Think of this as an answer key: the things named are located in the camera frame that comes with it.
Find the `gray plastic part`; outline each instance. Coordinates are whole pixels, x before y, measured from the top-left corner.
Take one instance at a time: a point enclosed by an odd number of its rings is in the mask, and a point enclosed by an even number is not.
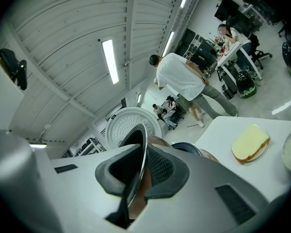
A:
[[[149,199],[162,199],[172,197],[187,182],[190,175],[190,170],[188,166],[184,163],[184,161],[180,160],[174,155],[164,152],[163,150],[153,146],[152,144],[148,144],[147,151],[148,158],[149,151],[154,151],[158,155],[160,155],[161,158],[168,160],[173,166],[173,172],[171,173],[170,177],[168,177],[168,179],[147,190],[145,193],[145,200],[148,201]],[[151,166],[148,160],[147,164],[148,168],[150,169],[150,173],[152,173]]]
[[[95,177],[106,193],[116,196],[123,195],[126,185],[110,173],[110,167],[137,149],[140,149],[140,144],[136,144],[130,149],[113,156],[97,166],[95,170]]]

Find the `sandwich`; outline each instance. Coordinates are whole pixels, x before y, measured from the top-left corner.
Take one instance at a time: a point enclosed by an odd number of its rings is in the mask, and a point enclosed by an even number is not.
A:
[[[265,131],[251,124],[233,143],[233,155],[240,163],[246,163],[258,157],[261,149],[269,143],[270,140],[270,136]]]

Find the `computer monitor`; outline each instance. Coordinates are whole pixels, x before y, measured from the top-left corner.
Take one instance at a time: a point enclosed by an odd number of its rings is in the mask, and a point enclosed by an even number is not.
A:
[[[228,16],[235,16],[238,8],[239,5],[233,0],[222,0],[214,16],[219,20],[224,21],[228,18]]]

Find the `white table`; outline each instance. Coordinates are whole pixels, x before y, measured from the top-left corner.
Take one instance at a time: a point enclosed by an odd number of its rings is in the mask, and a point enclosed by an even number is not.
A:
[[[232,44],[230,46],[230,50],[228,51],[227,54],[224,54],[222,56],[222,58],[220,60],[218,60],[218,67],[221,67],[227,74],[228,76],[232,79],[232,81],[236,84],[236,80],[233,77],[233,75],[228,71],[228,69],[224,66],[224,64],[226,64],[228,62],[228,60],[230,60],[238,50],[241,50],[242,53],[245,55],[245,57],[248,59],[248,61],[250,62],[251,66],[253,67],[253,69],[256,71],[258,78],[260,80],[262,80],[262,76],[258,70],[258,68],[256,67],[256,65],[253,63],[253,61],[251,60],[250,56],[246,53],[246,51],[242,48],[242,45],[239,41],[235,42],[234,44]]]
[[[250,124],[266,130],[271,141],[258,159],[242,165],[233,156],[231,146]],[[222,165],[252,184],[270,202],[291,185],[291,172],[282,161],[283,144],[290,133],[291,121],[219,116],[194,145],[213,154]]]

